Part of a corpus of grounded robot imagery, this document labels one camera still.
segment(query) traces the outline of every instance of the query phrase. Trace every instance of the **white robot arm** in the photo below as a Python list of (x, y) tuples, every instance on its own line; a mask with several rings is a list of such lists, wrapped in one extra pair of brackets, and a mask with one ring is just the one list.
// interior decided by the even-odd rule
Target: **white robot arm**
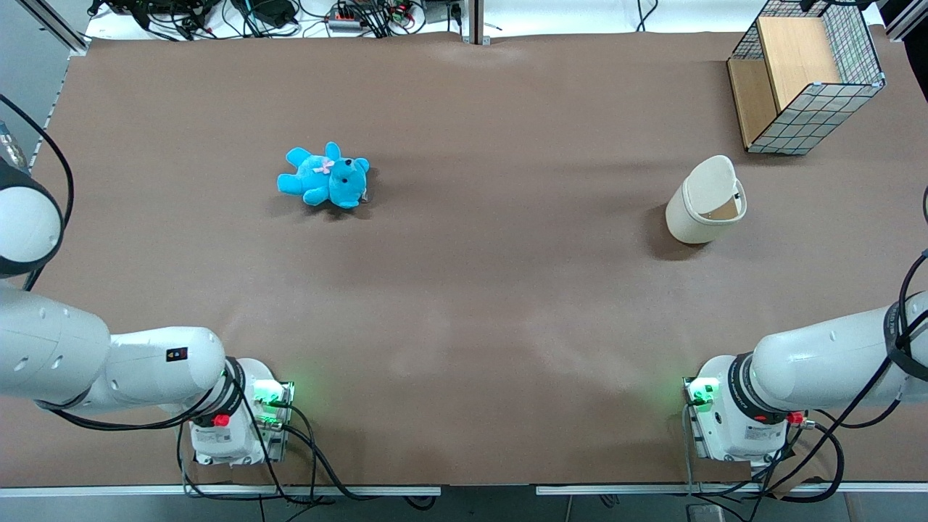
[[(0, 280), (40, 269), (63, 229), (51, 195), (0, 161)], [(205, 328), (110, 335), (91, 313), (0, 281), (0, 394), (31, 399), (74, 424), (103, 429), (77, 415), (158, 405), (190, 421), (200, 463), (261, 463), (265, 450), (276, 461), (290, 410), (268, 402), (289, 405), (292, 391), (263, 363), (227, 358)]]
[[(908, 318), (928, 308), (928, 294), (906, 303)], [(686, 392), (695, 405), (693, 434), (702, 457), (763, 467), (786, 437), (787, 417), (844, 407), (864, 388), (895, 341), (896, 305), (827, 320), (761, 339), (753, 352), (710, 359)], [(912, 335), (911, 357), (928, 362), (928, 336)], [(928, 382), (891, 364), (861, 404), (928, 399)]]

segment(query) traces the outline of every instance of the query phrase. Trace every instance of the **stuffed animal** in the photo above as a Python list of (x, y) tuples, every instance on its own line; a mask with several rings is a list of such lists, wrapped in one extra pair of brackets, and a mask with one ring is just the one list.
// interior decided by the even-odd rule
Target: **stuffed animal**
[(344, 209), (355, 208), (367, 194), (367, 171), (364, 158), (342, 158), (334, 142), (326, 145), (326, 155), (318, 156), (297, 147), (287, 153), (287, 162), (297, 167), (296, 174), (277, 177), (277, 190), (303, 196), (303, 202), (317, 206), (330, 200)]
[(367, 160), (340, 159), (329, 175), (329, 199), (341, 208), (355, 208), (367, 192)]

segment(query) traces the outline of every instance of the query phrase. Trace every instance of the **table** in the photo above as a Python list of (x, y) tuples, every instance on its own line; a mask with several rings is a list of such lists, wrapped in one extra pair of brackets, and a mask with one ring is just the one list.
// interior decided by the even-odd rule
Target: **table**
[[(198, 324), (265, 361), (349, 484), (679, 483), (682, 377), (884, 306), (922, 248), (928, 152), (909, 141), (928, 119), (903, 48), (877, 31), (885, 92), (778, 158), (741, 150), (739, 37), (96, 42), (50, 127), (77, 203), (36, 289), (114, 332)], [(377, 169), (354, 215), (275, 192), (286, 150), (328, 139)], [(748, 215), (682, 246), (663, 205), (717, 153)], [(55, 169), (43, 150), (60, 194)], [(925, 481), (925, 412), (842, 433), (847, 479)], [(82, 432), (11, 398), (0, 414), (4, 487), (177, 482), (171, 434)], [(305, 481), (301, 460), (282, 479)]]

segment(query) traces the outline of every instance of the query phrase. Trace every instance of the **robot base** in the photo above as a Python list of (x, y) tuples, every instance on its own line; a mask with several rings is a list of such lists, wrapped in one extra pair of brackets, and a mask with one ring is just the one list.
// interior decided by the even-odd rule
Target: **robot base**
[(688, 400), (707, 400), (690, 413), (696, 452), (703, 458), (765, 467), (783, 446), (787, 423), (758, 423), (738, 409), (728, 391), (728, 367), (734, 360), (731, 355), (709, 359), (698, 377), (685, 381)]
[(262, 399), (268, 398), (264, 396), (266, 393), (273, 393), (270, 398), (275, 402), (292, 404), (293, 383), (275, 381), (274, 375), (261, 361), (237, 361), (245, 374), (243, 402), (228, 416), (228, 424), (225, 426), (203, 427), (190, 424), (190, 440), (195, 459), (201, 464), (240, 465), (264, 462), (261, 441), (255, 433), (248, 408), (245, 407), (244, 401), (248, 401), (271, 462), (280, 462), (287, 448), (287, 432), (282, 431), (280, 427), (290, 421), (290, 409), (268, 406)]

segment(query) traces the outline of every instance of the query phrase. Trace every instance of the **pink bow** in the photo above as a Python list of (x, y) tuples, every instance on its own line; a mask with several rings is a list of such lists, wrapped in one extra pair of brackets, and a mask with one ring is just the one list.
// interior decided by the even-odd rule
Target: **pink bow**
[(331, 167), (331, 166), (334, 165), (334, 164), (335, 164), (335, 162), (333, 162), (333, 161), (330, 160), (329, 158), (326, 158), (325, 160), (322, 160), (322, 166), (321, 166), (321, 167), (316, 167), (316, 168), (314, 168), (314, 169), (313, 169), (313, 172), (321, 172), (322, 174), (328, 174), (328, 173), (329, 173), (329, 167)]

